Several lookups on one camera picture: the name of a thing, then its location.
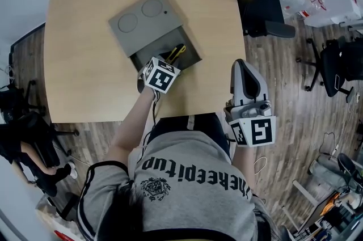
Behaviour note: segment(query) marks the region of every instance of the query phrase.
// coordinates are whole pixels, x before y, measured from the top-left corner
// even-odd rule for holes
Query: gray t-shirt
[[[143,197],[144,231],[204,229],[224,240],[257,240],[254,210],[256,205],[265,214],[263,203],[252,196],[229,156],[202,132],[158,136],[144,151],[131,153],[129,169],[119,162],[90,167],[78,208],[87,239],[97,239],[115,190],[129,180]]]

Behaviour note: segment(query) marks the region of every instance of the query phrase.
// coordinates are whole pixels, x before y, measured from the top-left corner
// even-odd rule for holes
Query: white wall
[[[49,0],[0,0],[0,67],[8,64],[10,45],[45,22]],[[0,86],[7,84],[7,75],[0,71]],[[29,241],[53,239],[48,229],[35,216],[39,190],[25,186],[7,161],[0,157],[0,209],[7,219]],[[6,224],[0,230],[8,241],[18,241]]]

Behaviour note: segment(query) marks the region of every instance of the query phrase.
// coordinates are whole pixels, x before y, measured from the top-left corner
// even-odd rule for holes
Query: circular indent
[[[147,0],[141,7],[142,13],[147,17],[155,17],[160,14],[163,5],[159,0]]]
[[[136,28],[137,17],[132,13],[127,13],[119,19],[119,30],[122,32],[130,32]]]

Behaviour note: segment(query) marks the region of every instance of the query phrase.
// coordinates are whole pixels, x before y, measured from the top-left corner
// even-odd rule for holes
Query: wooden floor
[[[345,28],[331,26],[326,28],[306,27],[302,21],[290,22],[296,27],[294,39],[277,37],[245,37],[247,61],[253,64],[265,77],[269,88],[269,97],[275,115],[278,117],[277,141],[275,145],[259,147],[256,158],[267,157],[266,168],[258,174],[257,194],[266,200],[266,206],[278,225],[293,226],[282,212],[286,206],[298,223],[302,223],[311,210],[311,205],[293,188],[292,181],[298,180],[317,199],[329,193],[328,187],[307,174],[310,163],[319,155],[324,132],[335,133],[335,143],[339,151],[353,156],[357,146],[354,131],[359,115],[362,115],[362,101],[358,106],[350,107],[348,112],[345,95],[329,98],[325,88],[318,83],[312,92],[305,92],[314,71],[310,67],[297,64],[296,57],[313,60],[311,46],[306,38],[312,37],[317,46],[327,39],[344,35],[350,40],[352,34]],[[30,79],[37,80],[37,90],[31,94],[33,104],[47,105],[43,74],[43,38],[44,29],[40,29],[24,39],[14,48],[13,61],[16,85],[26,87]],[[363,94],[363,85],[347,82],[345,87],[354,86]],[[77,128],[79,137],[61,137],[62,143],[72,149],[79,178],[73,181],[67,178],[59,185],[58,203],[62,203],[63,192],[79,193],[85,180],[87,166],[102,159],[109,147],[110,140],[119,122],[99,122],[81,124],[59,124],[59,130]],[[325,137],[322,151],[334,149],[333,137]],[[256,164],[256,171],[263,165]]]

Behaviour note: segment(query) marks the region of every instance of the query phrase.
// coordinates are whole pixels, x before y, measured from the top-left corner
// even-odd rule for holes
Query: desk
[[[137,99],[137,72],[108,20],[137,0],[50,0],[44,73],[52,121],[122,120]],[[237,0],[169,0],[202,61],[163,97],[158,117],[221,111],[231,66],[245,58]]]

